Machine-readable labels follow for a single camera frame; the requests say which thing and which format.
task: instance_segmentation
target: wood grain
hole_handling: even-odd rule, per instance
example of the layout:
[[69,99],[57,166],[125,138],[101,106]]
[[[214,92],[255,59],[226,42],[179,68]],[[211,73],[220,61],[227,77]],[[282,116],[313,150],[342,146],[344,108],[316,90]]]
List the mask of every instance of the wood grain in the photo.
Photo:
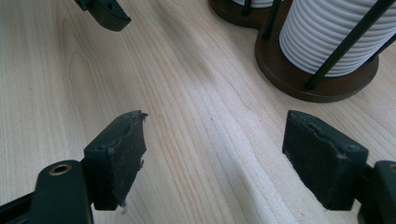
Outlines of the wood grain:
[[262,78],[257,31],[206,0],[120,0],[133,21],[110,32],[71,0],[0,1],[0,204],[41,169],[81,160],[119,114],[141,109],[148,152],[126,214],[96,223],[357,223],[326,211],[281,153],[288,110],[318,116],[396,160],[396,46],[374,81],[338,103],[289,97]]

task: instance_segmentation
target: black metal rod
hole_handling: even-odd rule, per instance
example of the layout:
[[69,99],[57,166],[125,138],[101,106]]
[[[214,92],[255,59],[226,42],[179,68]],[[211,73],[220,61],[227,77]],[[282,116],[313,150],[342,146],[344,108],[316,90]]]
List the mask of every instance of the black metal rod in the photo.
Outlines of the black metal rod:
[[250,12],[251,0],[245,0],[244,10],[242,11],[242,16],[247,16]]
[[391,44],[393,44],[393,42],[396,40],[396,35],[394,35],[393,37],[391,37],[375,54],[373,54],[373,56],[370,57],[370,59],[368,60],[368,62],[372,62],[373,59],[378,56],[378,54],[380,54],[382,51],[384,51],[384,49],[386,49],[387,47],[389,47]]
[[378,0],[366,15],[358,22],[353,30],[346,36],[319,70],[305,84],[313,90],[326,74],[340,61],[350,48],[366,33],[368,29],[390,8],[396,0]]
[[267,23],[265,24],[264,32],[262,33],[262,38],[269,39],[271,37],[271,33],[274,29],[274,24],[277,16],[277,12],[280,9],[280,4],[282,0],[274,0],[270,14],[268,15]]

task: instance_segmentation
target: light wooden table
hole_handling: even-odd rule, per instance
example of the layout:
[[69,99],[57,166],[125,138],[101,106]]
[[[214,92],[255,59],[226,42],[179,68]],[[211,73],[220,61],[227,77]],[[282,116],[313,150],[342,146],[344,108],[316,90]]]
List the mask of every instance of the light wooden table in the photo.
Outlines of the light wooden table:
[[326,211],[282,154],[288,110],[329,122],[396,160],[396,46],[374,81],[332,104],[296,100],[262,77],[255,30],[206,0],[119,1],[133,21],[110,32],[72,0],[0,1],[0,204],[41,169],[81,160],[116,116],[141,109],[148,151],[126,215],[97,223],[356,223]]

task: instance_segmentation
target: clamp jaw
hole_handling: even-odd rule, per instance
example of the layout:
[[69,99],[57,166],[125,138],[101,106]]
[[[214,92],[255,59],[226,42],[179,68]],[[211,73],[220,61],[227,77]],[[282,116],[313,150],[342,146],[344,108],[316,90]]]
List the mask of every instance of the clamp jaw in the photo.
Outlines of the clamp jaw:
[[357,199],[360,223],[396,223],[395,161],[369,166],[367,148],[299,111],[289,111],[282,150],[325,208],[350,210]]
[[111,31],[121,31],[131,22],[116,0],[75,0],[79,7],[88,10],[96,21]]
[[0,206],[0,223],[93,223],[96,210],[125,205],[146,145],[140,111],[114,119],[84,149],[82,161],[59,161],[43,169],[35,191]]

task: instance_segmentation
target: round wooden base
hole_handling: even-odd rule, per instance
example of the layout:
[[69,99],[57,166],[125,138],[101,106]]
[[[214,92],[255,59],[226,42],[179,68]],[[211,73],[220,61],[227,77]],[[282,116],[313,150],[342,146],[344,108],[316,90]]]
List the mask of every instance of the round wooden base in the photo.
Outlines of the round wooden base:
[[266,78],[283,92],[304,101],[329,103],[346,99],[366,87],[378,70],[378,57],[346,76],[323,78],[314,90],[304,87],[312,75],[289,62],[279,46],[279,34],[291,3],[282,3],[271,38],[266,40],[262,38],[262,32],[270,8],[251,8],[249,15],[243,16],[243,7],[232,0],[209,0],[209,5],[224,20],[259,30],[255,46],[257,64]]

